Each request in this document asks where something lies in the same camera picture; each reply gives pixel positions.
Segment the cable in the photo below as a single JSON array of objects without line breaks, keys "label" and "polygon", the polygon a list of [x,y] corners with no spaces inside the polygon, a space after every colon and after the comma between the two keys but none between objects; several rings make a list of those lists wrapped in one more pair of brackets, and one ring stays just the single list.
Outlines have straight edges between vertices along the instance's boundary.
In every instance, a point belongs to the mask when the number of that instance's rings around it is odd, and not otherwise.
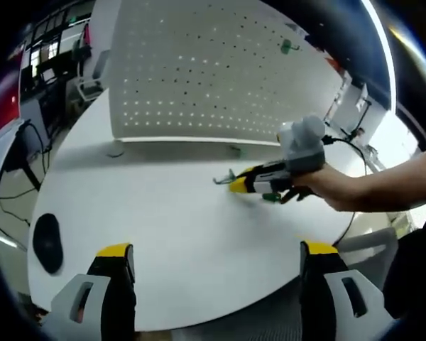
[{"label": "cable", "polygon": [[0,228],[0,232],[3,233],[7,238],[12,240],[14,243],[16,243],[22,250],[27,252],[27,248],[24,245],[22,245],[20,242],[18,242],[17,239],[14,239],[12,236],[6,233],[2,228]]},{"label": "cable", "polygon": [[33,128],[33,130],[36,132],[36,136],[38,137],[38,140],[40,142],[40,146],[41,146],[40,152],[41,152],[41,158],[42,158],[41,162],[43,164],[43,172],[44,172],[44,175],[45,175],[46,174],[46,169],[45,169],[45,161],[44,161],[44,144],[43,144],[43,140],[41,138],[40,133],[38,133],[37,128],[33,125],[33,123],[28,122],[27,125],[29,125],[29,126],[31,126]]},{"label": "cable", "polygon": [[36,190],[36,188],[32,188],[32,189],[30,189],[30,190],[26,190],[25,192],[22,192],[21,194],[13,195],[13,196],[11,196],[11,197],[1,197],[1,196],[0,196],[0,199],[1,199],[1,200],[13,200],[13,199],[17,199],[18,197],[22,197],[22,196],[23,196],[23,195],[25,195],[25,194],[28,194],[28,193],[30,193],[30,192],[33,192],[34,190]]},{"label": "cable", "polygon": [[364,157],[363,151],[361,151],[361,149],[358,148],[357,146],[355,146],[352,142],[344,140],[344,139],[338,139],[338,138],[330,136],[330,135],[325,135],[324,137],[322,137],[322,142],[324,143],[325,146],[333,144],[334,142],[342,142],[344,144],[348,144],[350,147],[352,147],[353,149],[355,149],[355,151],[358,152],[358,154],[360,155],[361,159],[363,160],[363,164],[364,164],[364,175],[368,175],[368,169],[367,169],[367,165],[366,165],[366,159]]},{"label": "cable", "polygon": [[27,226],[28,226],[28,227],[30,227],[30,222],[29,222],[27,219],[23,219],[23,218],[19,217],[18,215],[16,215],[16,214],[12,213],[11,211],[5,210],[5,209],[4,209],[4,207],[3,207],[3,205],[1,204],[1,201],[0,201],[0,208],[1,208],[1,210],[3,211],[3,213],[6,213],[6,214],[8,214],[8,215],[12,215],[12,216],[13,216],[13,217],[15,217],[17,220],[19,220],[19,221],[21,221],[21,222],[25,222],[25,223],[27,224]]}]

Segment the floor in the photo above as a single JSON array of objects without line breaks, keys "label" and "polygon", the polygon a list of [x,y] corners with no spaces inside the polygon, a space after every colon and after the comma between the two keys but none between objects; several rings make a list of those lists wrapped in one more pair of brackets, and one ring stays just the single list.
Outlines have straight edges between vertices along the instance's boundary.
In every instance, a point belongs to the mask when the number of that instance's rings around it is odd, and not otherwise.
[{"label": "floor", "polygon": [[[64,131],[56,138],[53,144],[53,151],[50,153],[51,161],[66,135],[67,131]],[[37,157],[32,162],[31,168],[38,179],[44,179],[41,156]],[[0,197],[14,196],[31,188],[32,185],[21,170],[4,173],[0,183]],[[36,191],[32,191],[20,198],[0,200],[0,228],[25,247],[27,247],[28,244],[28,225],[18,220],[18,218],[5,213],[3,209],[30,222],[32,220],[32,212],[37,195],[38,193]],[[386,213],[357,213],[345,237],[354,237],[385,228],[391,224],[391,221],[398,223],[398,235],[407,233],[408,223],[404,223],[404,219],[401,218],[401,215],[388,216]],[[24,251],[0,242],[0,266],[12,291],[27,295],[30,294],[26,270],[26,254]],[[144,333],[139,337],[139,340],[170,340],[170,333]]]}]

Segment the white pegboard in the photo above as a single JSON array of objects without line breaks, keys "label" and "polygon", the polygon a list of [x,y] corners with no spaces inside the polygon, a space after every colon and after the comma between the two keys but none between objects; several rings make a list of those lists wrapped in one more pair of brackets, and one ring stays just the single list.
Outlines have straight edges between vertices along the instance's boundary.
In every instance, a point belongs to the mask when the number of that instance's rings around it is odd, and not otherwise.
[{"label": "white pegboard", "polygon": [[[275,141],[284,121],[323,117],[341,77],[257,1],[123,0],[111,50],[117,139]],[[281,52],[285,39],[299,50]]]}]

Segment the hand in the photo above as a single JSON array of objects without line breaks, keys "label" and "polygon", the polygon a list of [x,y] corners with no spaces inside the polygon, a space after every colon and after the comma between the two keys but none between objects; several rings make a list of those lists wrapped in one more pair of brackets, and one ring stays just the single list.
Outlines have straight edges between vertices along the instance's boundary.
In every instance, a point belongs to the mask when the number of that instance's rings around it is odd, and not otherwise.
[{"label": "hand", "polygon": [[295,186],[307,186],[337,211],[354,211],[361,195],[359,178],[352,178],[328,164],[316,172],[293,179]]}]

